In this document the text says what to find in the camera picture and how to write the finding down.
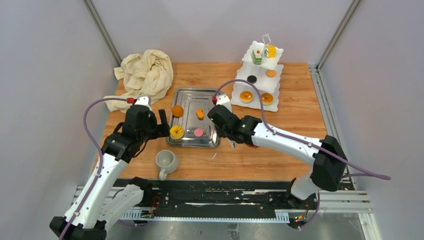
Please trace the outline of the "yellow glazed donut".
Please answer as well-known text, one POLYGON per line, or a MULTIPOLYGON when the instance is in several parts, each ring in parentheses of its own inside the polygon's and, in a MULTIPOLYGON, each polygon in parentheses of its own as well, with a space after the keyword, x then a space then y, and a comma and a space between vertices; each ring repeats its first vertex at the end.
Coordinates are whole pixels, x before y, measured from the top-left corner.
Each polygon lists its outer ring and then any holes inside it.
POLYGON ((169 134, 170 139, 175 142, 180 142, 183 139, 185 134, 183 127, 179 125, 175 125, 171 127, 169 132, 170 132, 169 134))

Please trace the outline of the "pink sandwich cookie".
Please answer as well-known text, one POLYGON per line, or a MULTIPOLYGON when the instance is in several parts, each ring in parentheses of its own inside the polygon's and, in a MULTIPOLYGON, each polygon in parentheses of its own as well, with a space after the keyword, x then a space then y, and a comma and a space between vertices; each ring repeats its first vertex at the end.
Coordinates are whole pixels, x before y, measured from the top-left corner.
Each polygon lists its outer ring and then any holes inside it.
POLYGON ((200 138, 200 137, 202 137, 202 136, 203 136, 203 134, 204 134, 204 130, 203 130, 202 128, 196 128, 196 129, 193 131, 193 134, 194 134, 194 136, 195 136, 195 137, 200 138))

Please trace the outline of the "white ceramic mug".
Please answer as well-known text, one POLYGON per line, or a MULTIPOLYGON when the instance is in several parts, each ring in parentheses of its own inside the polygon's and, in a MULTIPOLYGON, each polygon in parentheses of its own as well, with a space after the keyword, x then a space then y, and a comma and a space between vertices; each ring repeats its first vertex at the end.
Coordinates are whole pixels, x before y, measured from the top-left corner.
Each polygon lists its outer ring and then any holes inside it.
POLYGON ((176 154, 170 150, 161 150, 155 157, 155 163, 159 170, 158 178, 164 181, 167 175, 172 174, 179 165, 176 154))

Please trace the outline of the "orange topped tart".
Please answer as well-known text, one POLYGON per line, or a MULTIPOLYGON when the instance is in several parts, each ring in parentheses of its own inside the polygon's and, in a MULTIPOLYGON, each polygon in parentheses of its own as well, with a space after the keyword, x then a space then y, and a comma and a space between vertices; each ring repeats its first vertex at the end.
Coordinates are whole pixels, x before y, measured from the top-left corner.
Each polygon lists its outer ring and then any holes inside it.
POLYGON ((261 94, 261 100, 264 106, 269 106, 274 102, 274 97, 271 93, 265 92, 261 94))
POLYGON ((239 94, 239 100, 244 104, 248 104, 253 100, 253 93, 250 91, 242 91, 239 94))

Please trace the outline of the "black sandwich cookie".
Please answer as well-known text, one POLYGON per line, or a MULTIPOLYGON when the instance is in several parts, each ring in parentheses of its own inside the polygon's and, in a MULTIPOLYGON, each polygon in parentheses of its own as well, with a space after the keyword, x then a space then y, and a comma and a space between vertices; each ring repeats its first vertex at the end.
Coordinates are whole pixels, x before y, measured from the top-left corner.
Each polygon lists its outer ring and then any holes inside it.
POLYGON ((249 83, 256 83, 257 82, 257 77, 255 75, 249 75, 246 79, 249 83))

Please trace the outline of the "yellow round biscuit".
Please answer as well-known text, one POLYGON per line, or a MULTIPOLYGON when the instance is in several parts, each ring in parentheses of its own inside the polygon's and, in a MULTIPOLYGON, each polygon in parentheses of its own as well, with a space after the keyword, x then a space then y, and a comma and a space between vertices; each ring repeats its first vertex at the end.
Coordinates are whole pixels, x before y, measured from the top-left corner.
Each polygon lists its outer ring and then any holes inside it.
POLYGON ((277 75, 277 72, 275 70, 268 69, 265 74, 268 78, 273 78, 277 75))

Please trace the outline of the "green layered cake slice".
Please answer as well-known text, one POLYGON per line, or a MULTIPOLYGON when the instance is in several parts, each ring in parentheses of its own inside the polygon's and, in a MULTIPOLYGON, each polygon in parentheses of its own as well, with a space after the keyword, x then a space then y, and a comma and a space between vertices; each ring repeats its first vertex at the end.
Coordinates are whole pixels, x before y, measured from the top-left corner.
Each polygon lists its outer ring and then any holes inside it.
POLYGON ((259 49, 253 49, 251 53, 252 62, 255 65, 261 65, 263 61, 262 52, 259 49))

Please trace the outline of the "yellow cake slice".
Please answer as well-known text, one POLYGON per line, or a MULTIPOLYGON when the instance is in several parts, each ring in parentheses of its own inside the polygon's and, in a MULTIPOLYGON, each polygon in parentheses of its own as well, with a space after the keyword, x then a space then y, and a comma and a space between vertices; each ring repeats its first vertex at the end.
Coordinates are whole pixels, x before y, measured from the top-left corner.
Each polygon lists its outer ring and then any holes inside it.
POLYGON ((264 56, 266 58, 275 58, 277 55, 277 48, 272 44, 266 44, 264 46, 264 56))

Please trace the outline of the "white and metal tongs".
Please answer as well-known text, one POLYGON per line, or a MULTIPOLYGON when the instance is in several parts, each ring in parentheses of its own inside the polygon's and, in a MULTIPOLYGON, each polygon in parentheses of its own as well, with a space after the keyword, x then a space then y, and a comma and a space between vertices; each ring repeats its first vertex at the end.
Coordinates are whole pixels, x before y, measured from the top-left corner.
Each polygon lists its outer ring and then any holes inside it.
POLYGON ((212 134, 212 137, 216 140, 216 142, 220 142, 221 139, 226 139, 231 148, 236 147, 237 143, 235 141, 229 139, 228 136, 227 136, 227 133, 224 130, 218 128, 216 125, 213 125, 212 130, 211 130, 211 134, 212 134))

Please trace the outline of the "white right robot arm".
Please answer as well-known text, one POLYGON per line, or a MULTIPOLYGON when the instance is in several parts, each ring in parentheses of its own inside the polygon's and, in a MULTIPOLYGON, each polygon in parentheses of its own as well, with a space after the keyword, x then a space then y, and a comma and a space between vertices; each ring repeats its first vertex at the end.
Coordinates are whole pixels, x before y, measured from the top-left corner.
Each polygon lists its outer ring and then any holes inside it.
POLYGON ((273 149, 312 167, 305 175, 292 180, 286 190, 285 200, 291 208, 299 208, 318 191, 338 190, 346 168, 346 156, 334 137, 305 137, 268 125, 264 119, 250 115, 238 118, 223 105, 214 106, 207 116, 214 123, 219 137, 237 144, 273 149))

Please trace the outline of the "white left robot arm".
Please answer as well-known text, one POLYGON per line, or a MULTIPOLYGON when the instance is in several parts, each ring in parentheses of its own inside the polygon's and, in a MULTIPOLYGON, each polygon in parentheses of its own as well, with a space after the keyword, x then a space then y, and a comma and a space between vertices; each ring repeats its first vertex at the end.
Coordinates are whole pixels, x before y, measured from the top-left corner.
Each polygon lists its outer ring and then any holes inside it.
POLYGON ((148 141, 169 137, 166 111, 158 111, 159 120, 147 105, 132 105, 100 149, 99 160, 81 194, 64 216, 55 216, 50 229, 60 240, 104 240, 110 228, 133 206, 149 206, 153 185, 134 177, 111 201, 105 200, 130 161, 148 141))

